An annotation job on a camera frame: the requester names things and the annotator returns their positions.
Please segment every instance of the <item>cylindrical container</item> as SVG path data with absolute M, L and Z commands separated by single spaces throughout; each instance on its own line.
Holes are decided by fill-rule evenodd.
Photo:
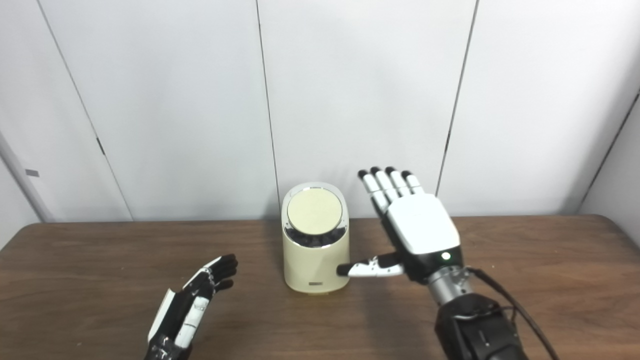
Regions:
M 349 213 L 344 196 L 327 183 L 304 183 L 282 203 L 284 278 L 303 293 L 328 293 L 347 285 L 335 269 L 349 263 Z

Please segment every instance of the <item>circular top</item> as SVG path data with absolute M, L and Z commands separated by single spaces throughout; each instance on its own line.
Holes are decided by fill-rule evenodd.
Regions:
M 293 195 L 287 208 L 291 225 L 298 231 L 319 235 L 333 230 L 342 218 L 337 196 L 321 188 L 305 189 Z

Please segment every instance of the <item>small label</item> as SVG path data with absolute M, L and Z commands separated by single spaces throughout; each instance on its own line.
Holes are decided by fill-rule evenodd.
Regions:
M 30 168 L 26 168 L 24 169 L 24 172 L 27 174 L 27 176 L 40 177 L 40 173 L 38 172 L 38 170 L 31 170 Z

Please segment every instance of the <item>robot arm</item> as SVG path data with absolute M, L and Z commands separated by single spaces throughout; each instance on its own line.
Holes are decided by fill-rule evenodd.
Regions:
M 236 256 L 220 256 L 203 266 L 178 293 L 167 290 L 148 335 L 145 360 L 186 360 L 209 301 L 229 289 L 236 274 Z
M 413 174 L 373 167 L 371 172 L 361 170 L 358 175 L 396 252 L 339 265 L 338 275 L 406 274 L 411 281 L 428 286 L 439 306 L 435 331 L 449 360 L 527 360 L 513 318 L 509 321 L 496 301 L 474 293 L 468 278 L 476 274 L 511 301 L 557 359 L 520 304 L 482 270 L 465 267 L 453 221 Z

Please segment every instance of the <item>white robotic hand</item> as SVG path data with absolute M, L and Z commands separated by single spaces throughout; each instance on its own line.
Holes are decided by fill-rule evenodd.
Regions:
M 149 330 L 145 360 L 186 360 L 191 340 L 198 330 L 209 301 L 217 292 L 229 289 L 234 282 L 238 262 L 233 254 L 220 256 L 196 272 L 175 293 L 167 290 Z
M 378 167 L 359 171 L 376 212 L 396 252 L 353 264 L 338 275 L 382 277 L 407 274 L 421 284 L 445 266 L 463 267 L 460 236 L 440 200 L 426 194 L 409 171 Z

